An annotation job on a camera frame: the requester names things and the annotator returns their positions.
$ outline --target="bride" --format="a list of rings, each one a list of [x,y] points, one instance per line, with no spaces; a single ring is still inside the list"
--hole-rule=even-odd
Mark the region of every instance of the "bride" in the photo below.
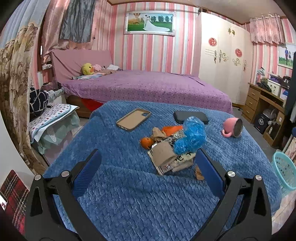
[[[150,22],[150,16],[145,15],[145,20],[144,20],[144,30],[146,31],[157,31],[157,32],[169,32],[169,28],[164,28],[164,27],[157,27],[153,25]]]

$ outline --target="framed picture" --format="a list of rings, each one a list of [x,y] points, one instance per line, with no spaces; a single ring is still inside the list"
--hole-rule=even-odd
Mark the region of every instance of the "framed picture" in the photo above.
[[[296,52],[296,44],[285,43],[284,45],[279,45],[278,51],[278,65],[293,69],[293,59],[294,53]]]
[[[175,36],[175,12],[133,11],[125,17],[124,34],[160,34]]]

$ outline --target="pink headboard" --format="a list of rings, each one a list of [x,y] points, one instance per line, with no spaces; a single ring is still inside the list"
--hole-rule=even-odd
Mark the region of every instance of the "pink headboard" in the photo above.
[[[56,49],[51,51],[51,60],[55,79],[59,82],[82,75],[81,67],[85,63],[99,64],[106,68],[112,64],[111,54],[108,50]]]

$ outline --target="gray floor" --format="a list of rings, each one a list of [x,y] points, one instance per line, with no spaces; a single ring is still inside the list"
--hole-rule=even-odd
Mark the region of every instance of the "gray floor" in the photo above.
[[[242,117],[242,112],[238,108],[233,107],[233,115],[237,118],[242,119],[246,130],[250,133],[250,135],[261,147],[269,161],[272,162],[272,155],[275,153],[276,149],[272,148],[263,138],[263,135],[260,134],[260,132],[257,131],[257,129],[255,129],[255,127],[252,124],[250,124],[245,118]]]

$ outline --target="red paper decoration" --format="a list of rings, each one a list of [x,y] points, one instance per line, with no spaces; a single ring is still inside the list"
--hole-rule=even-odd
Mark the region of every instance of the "red paper decoration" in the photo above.
[[[211,46],[216,46],[217,45],[217,40],[216,39],[214,39],[214,38],[210,38],[209,39],[209,45],[211,45]]]
[[[235,54],[236,54],[236,56],[239,57],[239,58],[242,57],[242,51],[241,51],[240,49],[236,49],[236,50],[235,50]]]

